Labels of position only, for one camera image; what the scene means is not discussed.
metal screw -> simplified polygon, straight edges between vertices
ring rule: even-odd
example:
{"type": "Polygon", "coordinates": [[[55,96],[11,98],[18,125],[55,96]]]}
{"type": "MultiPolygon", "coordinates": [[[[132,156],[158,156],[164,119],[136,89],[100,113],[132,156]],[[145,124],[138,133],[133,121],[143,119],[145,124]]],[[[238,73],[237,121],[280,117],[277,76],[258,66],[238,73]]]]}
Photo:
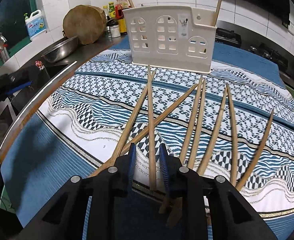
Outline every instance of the metal screw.
{"type": "Polygon", "coordinates": [[[71,177],[70,181],[72,183],[77,183],[78,181],[80,181],[80,177],[79,176],[73,176],[73,177],[71,177]]]}
{"type": "Polygon", "coordinates": [[[179,171],[182,172],[182,173],[187,173],[189,171],[189,168],[185,167],[185,166],[181,166],[179,168],[179,171]]]}
{"type": "Polygon", "coordinates": [[[117,172],[117,171],[118,171],[118,169],[117,169],[117,167],[115,167],[115,166],[111,166],[111,167],[108,168],[108,172],[109,172],[109,173],[115,173],[115,172],[117,172]]]}
{"type": "Polygon", "coordinates": [[[216,180],[219,182],[219,183],[224,183],[226,181],[225,177],[223,176],[217,176],[216,180]]]}

beige plastic basket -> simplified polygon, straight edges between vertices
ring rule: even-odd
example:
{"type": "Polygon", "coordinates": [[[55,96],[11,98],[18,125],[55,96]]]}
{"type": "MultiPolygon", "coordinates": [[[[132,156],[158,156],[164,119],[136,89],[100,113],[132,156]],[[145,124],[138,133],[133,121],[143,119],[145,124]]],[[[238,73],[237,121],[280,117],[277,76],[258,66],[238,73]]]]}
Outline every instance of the beige plastic basket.
{"type": "Polygon", "coordinates": [[[215,12],[188,6],[146,6],[123,11],[132,63],[209,73],[215,12]]]}

stainless steel bowl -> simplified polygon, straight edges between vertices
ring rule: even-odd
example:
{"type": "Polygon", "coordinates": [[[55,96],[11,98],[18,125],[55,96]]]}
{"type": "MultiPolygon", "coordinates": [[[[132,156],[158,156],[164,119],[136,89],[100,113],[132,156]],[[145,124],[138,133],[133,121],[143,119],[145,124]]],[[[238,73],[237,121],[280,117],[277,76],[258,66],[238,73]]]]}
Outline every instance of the stainless steel bowl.
{"type": "Polygon", "coordinates": [[[78,46],[78,37],[65,40],[51,49],[48,49],[41,57],[49,63],[55,63],[73,53],[78,46]]]}

sticker on basket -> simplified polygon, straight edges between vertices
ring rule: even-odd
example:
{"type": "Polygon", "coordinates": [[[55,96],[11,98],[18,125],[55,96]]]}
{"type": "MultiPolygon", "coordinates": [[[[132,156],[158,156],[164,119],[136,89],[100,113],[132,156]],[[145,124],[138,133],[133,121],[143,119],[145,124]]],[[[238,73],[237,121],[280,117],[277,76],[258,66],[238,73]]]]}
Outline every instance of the sticker on basket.
{"type": "Polygon", "coordinates": [[[178,37],[188,39],[188,14],[178,14],[178,37]]]}

detergent bottle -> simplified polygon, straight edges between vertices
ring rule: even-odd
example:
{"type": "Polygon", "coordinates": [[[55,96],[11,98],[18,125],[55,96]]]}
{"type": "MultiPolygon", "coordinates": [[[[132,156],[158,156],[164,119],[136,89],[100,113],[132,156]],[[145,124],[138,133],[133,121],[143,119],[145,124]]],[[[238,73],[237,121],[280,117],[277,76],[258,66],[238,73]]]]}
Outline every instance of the detergent bottle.
{"type": "Polygon", "coordinates": [[[41,33],[47,32],[41,10],[34,11],[30,18],[28,18],[28,14],[25,14],[25,22],[31,41],[41,33]]]}

